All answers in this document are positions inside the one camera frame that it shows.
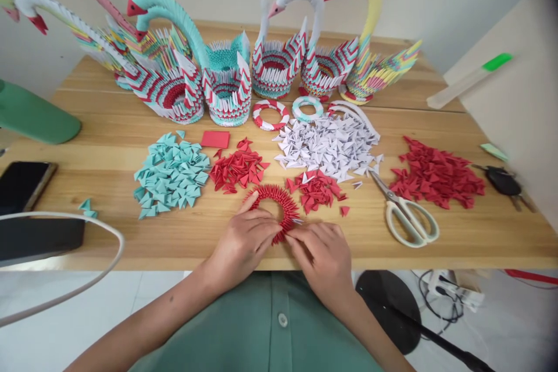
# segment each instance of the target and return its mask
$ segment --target wooden tabletop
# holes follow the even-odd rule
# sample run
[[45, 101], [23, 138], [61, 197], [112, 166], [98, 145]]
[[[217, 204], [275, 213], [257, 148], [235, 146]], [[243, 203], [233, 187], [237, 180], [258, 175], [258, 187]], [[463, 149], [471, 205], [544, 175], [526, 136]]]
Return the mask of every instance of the wooden tabletop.
[[[241, 26], [226, 24], [200, 25], [206, 42], [231, 38]], [[257, 27], [245, 27], [252, 45]], [[271, 30], [270, 38], [288, 38], [292, 30]], [[320, 43], [336, 45], [350, 35], [323, 34]], [[400, 51], [410, 41], [376, 38], [374, 50], [382, 53]], [[383, 153], [385, 161], [380, 174], [386, 183], [393, 180], [392, 167], [402, 167], [398, 159], [408, 147], [403, 135], [409, 135], [429, 146], [452, 151], [478, 164], [498, 165], [499, 161], [479, 148], [488, 142], [475, 121], [459, 102], [443, 111], [429, 110], [426, 98], [445, 87], [421, 56], [408, 74], [395, 85], [376, 95], [362, 107], [375, 129], [381, 134], [373, 154]], [[298, 82], [282, 102], [297, 96]], [[236, 195], [215, 192], [208, 181], [194, 208], [173, 209], [157, 217], [138, 220], [140, 206], [133, 198], [139, 186], [133, 173], [142, 166], [147, 147], [165, 133], [176, 129], [186, 131], [186, 139], [199, 142], [205, 130], [225, 130], [215, 125], [206, 112], [203, 119], [191, 126], [179, 126], [158, 117], [134, 94], [116, 87], [112, 75], [90, 58], [84, 58], [57, 90], [53, 103], [77, 116], [83, 123], [81, 133], [62, 145], [44, 145], [26, 138], [17, 140], [0, 159], [0, 170], [14, 160], [40, 160], [59, 164], [36, 209], [75, 212], [79, 204], [91, 198], [99, 219], [116, 227], [126, 236], [126, 251], [117, 269], [120, 270], [191, 270], [208, 257], [228, 219], [242, 201], [242, 190]], [[278, 115], [266, 110], [262, 116], [274, 122]], [[230, 147], [248, 137], [252, 149], [270, 162], [264, 183], [284, 185], [302, 169], [283, 170], [273, 160], [280, 153], [275, 133], [258, 129], [252, 120], [231, 128]], [[215, 149], [203, 149], [214, 162]], [[320, 207], [311, 212], [308, 221], [324, 220], [338, 223], [349, 242], [354, 269], [429, 269], [429, 268], [554, 268], [558, 267], [558, 238], [540, 214], [515, 211], [509, 198], [487, 187], [485, 196], [475, 198], [474, 209], [463, 209], [451, 201], [451, 210], [433, 203], [421, 202], [436, 218], [441, 236], [436, 242], [411, 249], [393, 239], [384, 220], [385, 200], [371, 178], [354, 190], [351, 182], [341, 183], [350, 206], [347, 218], [341, 218], [339, 203], [332, 208]], [[299, 203], [296, 191], [294, 198]], [[274, 203], [262, 205], [277, 213]], [[102, 270], [117, 249], [116, 239], [97, 226], [87, 224], [84, 245], [64, 256], [25, 263], [10, 269], [74, 269]], [[288, 246], [279, 244], [266, 254], [259, 269], [282, 270], [298, 268]]]

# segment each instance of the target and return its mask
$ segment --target scissor handle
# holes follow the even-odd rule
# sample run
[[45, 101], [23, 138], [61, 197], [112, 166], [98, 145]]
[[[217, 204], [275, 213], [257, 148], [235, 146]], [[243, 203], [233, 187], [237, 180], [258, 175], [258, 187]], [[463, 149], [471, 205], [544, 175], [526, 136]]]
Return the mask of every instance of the scissor handle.
[[[388, 207], [385, 211], [386, 221], [388, 223], [389, 230], [394, 235], [395, 239], [401, 244], [407, 247], [420, 248], [426, 246], [429, 242], [436, 240], [440, 236], [440, 229], [438, 223], [434, 217], [420, 206], [418, 203], [413, 201], [408, 201], [407, 199], [397, 198], [398, 205], [395, 202], [388, 201]], [[414, 215], [413, 211], [409, 208], [412, 206], [428, 220], [430, 224], [430, 231], [426, 231], [417, 217]], [[401, 236], [394, 225], [394, 216], [396, 216], [405, 230], [414, 238], [414, 241], [409, 241]]]

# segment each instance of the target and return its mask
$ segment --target green marker cap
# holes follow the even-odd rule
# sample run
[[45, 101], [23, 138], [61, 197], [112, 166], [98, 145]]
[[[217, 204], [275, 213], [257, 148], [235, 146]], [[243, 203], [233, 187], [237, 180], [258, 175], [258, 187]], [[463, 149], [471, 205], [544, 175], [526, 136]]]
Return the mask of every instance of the green marker cap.
[[484, 68], [486, 71], [496, 71], [498, 68], [502, 67], [505, 63], [511, 61], [512, 59], [512, 54], [502, 53], [484, 64], [482, 68]]

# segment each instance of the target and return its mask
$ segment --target hand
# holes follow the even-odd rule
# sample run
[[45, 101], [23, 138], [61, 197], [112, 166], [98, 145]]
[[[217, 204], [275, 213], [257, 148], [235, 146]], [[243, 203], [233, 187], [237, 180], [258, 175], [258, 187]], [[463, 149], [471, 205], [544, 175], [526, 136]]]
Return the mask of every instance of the hand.
[[310, 287], [337, 315], [355, 293], [350, 275], [349, 245], [340, 226], [309, 224], [290, 231], [286, 238]]
[[257, 268], [273, 237], [282, 230], [268, 211], [250, 210], [257, 196], [255, 191], [231, 218], [213, 254], [203, 264], [218, 295], [233, 289]]

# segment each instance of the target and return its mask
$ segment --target pile of teal paper triangles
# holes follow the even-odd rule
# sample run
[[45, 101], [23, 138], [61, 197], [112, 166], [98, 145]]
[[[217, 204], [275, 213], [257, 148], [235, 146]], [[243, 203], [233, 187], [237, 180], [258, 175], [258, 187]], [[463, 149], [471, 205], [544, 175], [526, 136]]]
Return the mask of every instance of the pile of teal paper triangles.
[[[183, 131], [176, 131], [184, 138]], [[172, 133], [163, 135], [150, 145], [143, 168], [134, 174], [141, 186], [134, 197], [141, 205], [139, 219], [168, 212], [171, 208], [194, 206], [201, 195], [200, 188], [208, 180], [205, 170], [210, 167], [209, 157], [200, 153], [202, 146], [188, 141], [176, 142]]]

